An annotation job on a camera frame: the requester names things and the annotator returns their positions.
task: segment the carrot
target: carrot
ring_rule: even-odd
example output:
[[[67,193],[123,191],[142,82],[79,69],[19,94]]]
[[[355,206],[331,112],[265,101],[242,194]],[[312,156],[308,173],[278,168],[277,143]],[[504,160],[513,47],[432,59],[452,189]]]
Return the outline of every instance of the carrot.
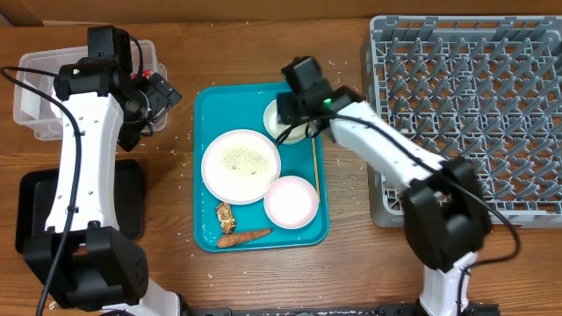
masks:
[[[239,245],[243,242],[255,241],[256,239],[265,237],[273,232],[273,229],[261,229],[253,232],[231,233],[220,237],[217,246],[219,248],[228,248]]]

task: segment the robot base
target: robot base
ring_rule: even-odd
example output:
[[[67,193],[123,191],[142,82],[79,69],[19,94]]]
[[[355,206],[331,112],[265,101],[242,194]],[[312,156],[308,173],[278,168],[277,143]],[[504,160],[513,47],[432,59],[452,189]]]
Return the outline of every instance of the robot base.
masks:
[[[228,308],[193,309],[194,316],[425,316],[416,304],[380,305],[358,308],[300,308],[262,311],[232,311]],[[463,316],[500,316],[497,305],[469,304]]]
[[[23,253],[24,240],[45,231],[45,221],[55,198],[59,170],[26,174],[19,184],[16,250]],[[115,212],[119,231],[130,239],[144,234],[144,175],[132,159],[115,162]]]

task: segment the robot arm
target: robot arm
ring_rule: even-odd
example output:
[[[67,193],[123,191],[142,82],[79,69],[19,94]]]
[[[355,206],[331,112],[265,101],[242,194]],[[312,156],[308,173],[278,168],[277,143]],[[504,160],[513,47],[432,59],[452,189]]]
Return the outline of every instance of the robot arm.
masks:
[[[316,133],[329,130],[334,142],[366,160],[400,192],[407,241],[425,265],[424,289],[415,315],[453,316],[459,303],[465,310],[468,277],[459,287],[462,271],[476,261],[491,222],[486,209],[453,190],[449,182],[478,196],[475,172],[463,158],[445,161],[418,147],[349,88],[333,91],[313,58],[297,58],[282,72],[292,92],[277,95],[278,120],[292,126],[313,122]],[[433,170],[414,162],[404,149]],[[442,203],[439,197],[448,197],[449,202]],[[461,301],[457,302],[459,288]]]
[[[76,214],[61,245],[61,264],[53,265],[67,221],[76,160],[75,131],[63,116],[59,181],[45,224],[47,232],[25,241],[24,258],[42,283],[53,265],[54,281],[47,288],[61,307],[119,310],[137,316],[184,315],[188,307],[183,298],[148,277],[144,251],[119,232],[115,214],[117,145],[132,150],[142,129],[156,123],[182,98],[160,75],[133,80],[132,70],[128,33],[101,26],[88,30],[88,57],[62,66],[55,77],[56,96],[82,132]],[[86,251],[78,254],[79,248]]]
[[[391,128],[380,119],[369,103],[365,101],[352,103],[337,114],[362,119],[378,126],[430,167],[441,169],[440,162],[444,161],[443,157],[422,149]],[[407,189],[412,180],[423,180],[431,176],[431,173],[412,162],[387,138],[373,129],[365,128],[362,124],[345,119],[334,119],[330,122],[330,132],[337,144],[355,152],[400,192]]]
[[[411,140],[391,128],[376,115],[369,103],[363,101],[350,104],[338,111],[337,114],[371,122],[390,134],[409,152],[414,153],[433,169],[439,170],[442,168],[441,162],[444,162],[444,159],[441,156],[418,147]],[[355,152],[360,158],[367,161],[399,192],[404,193],[414,179],[425,180],[432,176],[426,169],[413,163],[387,138],[375,130],[365,128],[362,124],[344,119],[334,119],[330,121],[329,129],[337,144]],[[429,316],[454,316],[457,312],[458,284],[462,270],[476,262],[477,257],[478,253],[468,252],[456,260],[453,267],[446,271],[425,266],[423,293],[417,302],[423,311],[419,312],[426,312]],[[466,297],[468,282],[469,277],[465,276],[461,293],[463,310],[469,303]]]

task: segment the food scrap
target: food scrap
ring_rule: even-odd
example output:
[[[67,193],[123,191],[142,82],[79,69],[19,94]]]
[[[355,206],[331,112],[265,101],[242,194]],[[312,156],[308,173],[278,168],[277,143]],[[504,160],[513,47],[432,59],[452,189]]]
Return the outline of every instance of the food scrap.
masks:
[[[219,248],[228,248],[228,247],[236,246],[243,242],[255,241],[256,239],[265,237],[272,232],[273,229],[262,229],[253,232],[231,233],[220,237],[217,246]]]
[[[222,233],[232,233],[236,228],[236,219],[232,214],[232,208],[229,203],[220,202],[217,206],[217,216],[220,222],[220,231]]]

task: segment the gray dish rack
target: gray dish rack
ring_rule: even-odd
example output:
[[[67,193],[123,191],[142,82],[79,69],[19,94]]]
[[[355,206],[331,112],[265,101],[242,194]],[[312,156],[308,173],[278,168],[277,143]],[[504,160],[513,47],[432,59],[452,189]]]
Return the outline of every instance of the gray dish rack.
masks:
[[[561,17],[375,17],[363,88],[390,126],[463,155],[512,223],[562,227],[560,30]],[[369,188],[373,221],[402,226],[392,185],[369,169]]]

